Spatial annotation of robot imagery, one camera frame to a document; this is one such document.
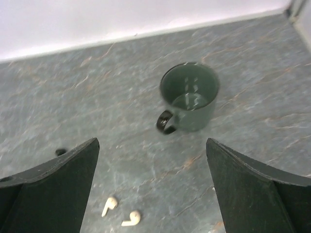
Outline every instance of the screw hole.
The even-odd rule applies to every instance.
[[[56,151],[55,151],[55,154],[56,154],[56,156],[58,157],[58,156],[61,156],[61,155],[63,155],[63,154],[66,154],[67,153],[67,149],[66,148],[59,148],[59,149],[57,149]]]
[[[7,176],[7,177],[4,177],[4,178],[0,179],[0,182],[11,181],[12,179],[13,179],[12,176]]]

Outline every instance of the white earbud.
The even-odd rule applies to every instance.
[[[102,217],[106,216],[108,209],[113,210],[114,208],[117,207],[117,205],[118,205],[117,199],[115,199],[114,197],[109,197],[104,206]]]
[[[138,211],[133,211],[130,213],[130,221],[123,221],[121,226],[127,227],[127,226],[135,226],[140,221],[140,213]]]

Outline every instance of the mug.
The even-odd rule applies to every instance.
[[[160,83],[165,110],[156,127],[164,134],[177,128],[193,132],[204,128],[212,117],[220,83],[215,71],[203,64],[186,62],[167,71]],[[172,118],[171,126],[166,127]]]

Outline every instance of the black handle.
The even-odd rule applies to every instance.
[[[170,134],[173,133],[176,128],[174,126],[170,126],[167,129],[165,128],[167,122],[169,122],[169,120],[173,117],[173,114],[168,111],[165,110],[158,118],[157,123],[156,123],[156,127],[158,130],[160,130],[161,133],[164,134]]]

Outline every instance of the marble countertop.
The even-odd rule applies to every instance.
[[[214,118],[162,135],[158,86],[184,61],[218,72]],[[6,63],[0,77],[0,177],[98,138],[82,233],[224,233],[208,137],[311,177],[311,56],[283,15]],[[119,206],[102,218],[110,195]],[[136,209],[141,223],[121,227]]]

